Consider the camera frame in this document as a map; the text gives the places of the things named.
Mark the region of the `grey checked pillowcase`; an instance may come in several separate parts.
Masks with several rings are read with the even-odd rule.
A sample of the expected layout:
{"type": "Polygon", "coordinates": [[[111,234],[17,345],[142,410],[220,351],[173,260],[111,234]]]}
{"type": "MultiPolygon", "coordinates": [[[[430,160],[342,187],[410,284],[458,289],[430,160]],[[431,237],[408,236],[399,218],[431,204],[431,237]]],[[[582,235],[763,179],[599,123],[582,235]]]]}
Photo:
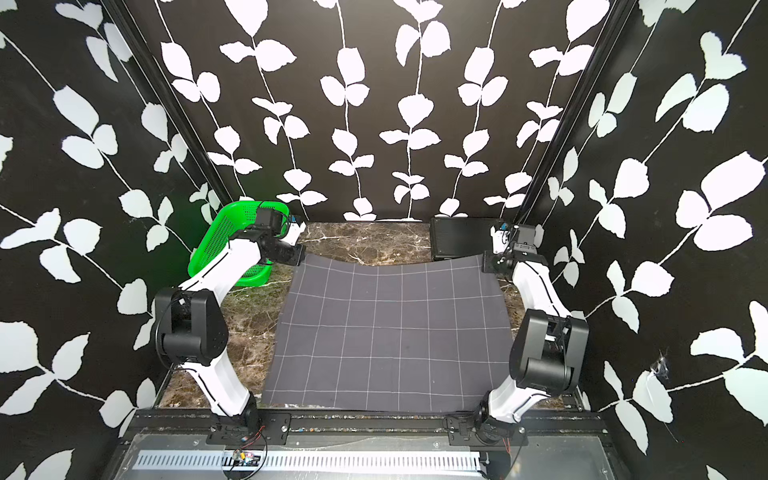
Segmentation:
{"type": "Polygon", "coordinates": [[[308,255],[279,315],[270,405],[470,411],[508,374],[511,322],[480,256],[365,266],[308,255]]]}

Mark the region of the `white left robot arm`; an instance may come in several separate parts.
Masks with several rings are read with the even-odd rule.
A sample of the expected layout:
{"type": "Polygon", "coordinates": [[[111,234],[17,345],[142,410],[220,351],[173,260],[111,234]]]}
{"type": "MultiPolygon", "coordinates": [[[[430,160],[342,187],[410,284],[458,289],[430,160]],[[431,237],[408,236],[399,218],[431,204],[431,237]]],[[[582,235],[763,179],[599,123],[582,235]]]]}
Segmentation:
{"type": "Polygon", "coordinates": [[[253,394],[242,384],[227,353],[229,329],[221,310],[236,284],[256,267],[298,266],[305,248],[301,227],[279,202],[234,202],[220,212],[189,266],[190,279],[160,290],[154,299],[156,352],[187,372],[220,423],[247,435],[262,427],[253,394]]]}

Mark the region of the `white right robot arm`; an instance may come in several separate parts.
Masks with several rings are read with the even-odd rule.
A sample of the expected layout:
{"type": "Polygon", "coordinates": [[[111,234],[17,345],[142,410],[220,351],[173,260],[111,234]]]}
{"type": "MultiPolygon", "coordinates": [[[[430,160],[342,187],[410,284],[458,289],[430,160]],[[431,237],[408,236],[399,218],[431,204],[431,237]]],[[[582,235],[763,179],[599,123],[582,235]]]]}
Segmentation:
{"type": "Polygon", "coordinates": [[[508,363],[508,375],[490,390],[474,413],[480,442],[507,443],[520,433],[523,415],[539,401],[577,389],[589,326],[559,299],[545,257],[537,252],[531,226],[504,224],[490,229],[492,249],[483,270],[504,274],[525,307],[508,363]]]}

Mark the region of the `black hard carrying case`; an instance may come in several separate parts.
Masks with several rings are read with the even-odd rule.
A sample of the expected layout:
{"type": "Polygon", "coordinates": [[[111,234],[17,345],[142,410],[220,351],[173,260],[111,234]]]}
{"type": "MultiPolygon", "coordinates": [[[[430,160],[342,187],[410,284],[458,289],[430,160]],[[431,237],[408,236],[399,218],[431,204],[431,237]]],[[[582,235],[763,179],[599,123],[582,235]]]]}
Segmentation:
{"type": "Polygon", "coordinates": [[[479,255],[492,248],[493,218],[435,217],[429,222],[433,261],[479,255]]]}

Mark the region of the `small circuit board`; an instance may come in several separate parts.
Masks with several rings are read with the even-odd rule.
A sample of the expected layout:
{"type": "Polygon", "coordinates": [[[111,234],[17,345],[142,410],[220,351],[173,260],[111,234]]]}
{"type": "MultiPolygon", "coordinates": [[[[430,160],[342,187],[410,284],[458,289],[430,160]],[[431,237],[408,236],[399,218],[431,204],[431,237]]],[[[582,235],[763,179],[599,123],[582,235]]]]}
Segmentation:
{"type": "Polygon", "coordinates": [[[224,458],[223,467],[233,470],[254,470],[260,467],[262,452],[254,450],[235,450],[224,458]]]}

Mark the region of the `black front mounting rail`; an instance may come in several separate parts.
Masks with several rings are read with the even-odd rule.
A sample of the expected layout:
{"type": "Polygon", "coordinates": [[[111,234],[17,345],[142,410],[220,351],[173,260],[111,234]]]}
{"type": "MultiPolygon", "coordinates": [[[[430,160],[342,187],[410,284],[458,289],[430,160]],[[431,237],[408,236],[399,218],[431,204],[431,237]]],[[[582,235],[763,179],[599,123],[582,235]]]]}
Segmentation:
{"type": "MultiPolygon", "coordinates": [[[[451,446],[502,450],[526,445],[536,437],[595,437],[612,444],[602,418],[569,410],[533,410],[512,427],[477,426],[469,413],[395,414],[333,410],[265,409],[258,412],[258,429],[270,446],[322,435],[365,437],[438,436],[451,446]]],[[[198,435],[227,446],[241,446],[254,433],[238,420],[217,417],[202,409],[146,409],[136,413],[122,443],[140,434],[198,435]]]]}

